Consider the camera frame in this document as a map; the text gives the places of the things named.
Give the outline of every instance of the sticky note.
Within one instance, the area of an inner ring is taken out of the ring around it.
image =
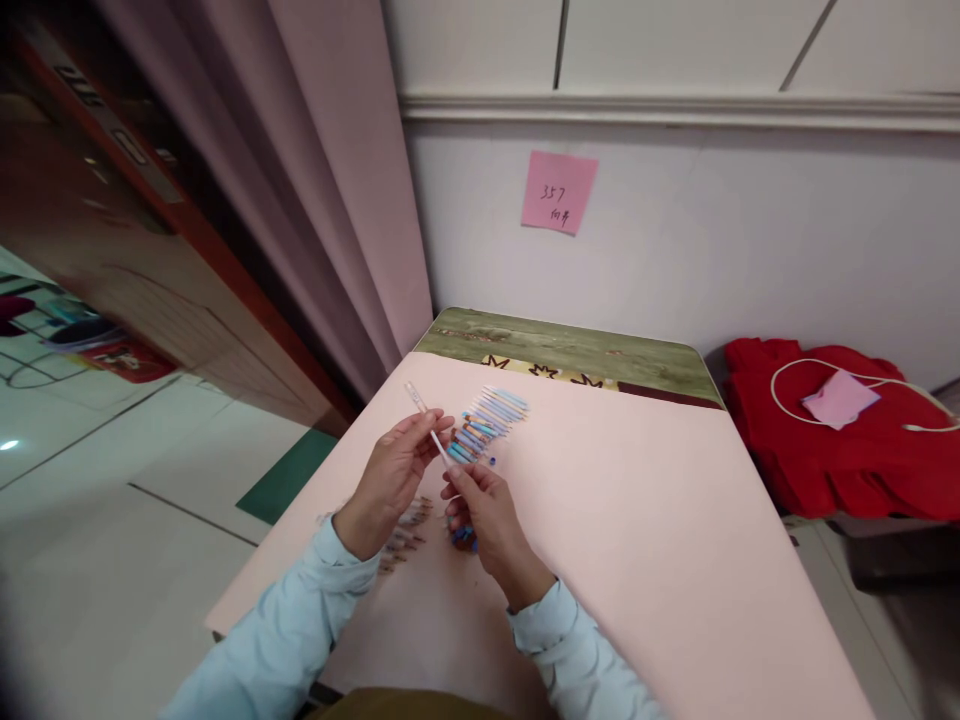
[[[879,399],[877,393],[846,370],[838,370],[818,393],[804,398],[802,402],[817,420],[839,430],[856,420],[861,411]]]
[[[591,158],[531,152],[520,224],[576,235],[598,164]]]

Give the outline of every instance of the light blue shirt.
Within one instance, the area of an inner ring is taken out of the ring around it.
[[[188,677],[161,720],[290,720],[373,587],[379,555],[361,562],[325,522],[303,557]],[[562,581],[508,615],[517,649],[540,671],[565,720],[661,720],[660,705]]]

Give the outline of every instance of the pink tabletop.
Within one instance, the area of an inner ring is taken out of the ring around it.
[[[485,384],[530,404],[494,454],[531,543],[670,717],[872,718],[796,551],[727,413],[411,353],[207,617],[226,634],[289,568],[318,515],[356,487],[376,439],[431,406],[459,416]],[[438,502],[439,460],[422,491]],[[513,648],[506,602],[437,517],[428,542],[361,602],[321,676],[347,692],[444,690],[548,717]]]

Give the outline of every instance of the hand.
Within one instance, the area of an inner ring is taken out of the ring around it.
[[[450,528],[470,525],[477,533],[480,563],[507,596],[514,613],[540,602],[557,581],[523,534],[507,481],[483,465],[461,465],[443,474],[440,497]]]
[[[357,559],[369,560],[390,539],[417,494],[423,471],[440,454],[430,431],[446,447],[453,423],[443,410],[417,413],[401,420],[374,445],[353,497],[333,517],[340,542]]]

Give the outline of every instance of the red fabric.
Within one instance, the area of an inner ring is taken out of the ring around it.
[[[794,340],[741,338],[726,347],[728,406],[774,499],[804,517],[843,510],[856,517],[903,513],[960,520],[960,430],[923,433],[903,425],[949,427],[951,419],[899,385],[874,388],[881,399],[842,430],[800,422],[770,395],[773,373],[793,360],[817,358],[852,373],[904,380],[895,365],[842,346],[803,351]],[[801,363],[777,378],[777,397],[800,417],[800,401],[835,370]]]

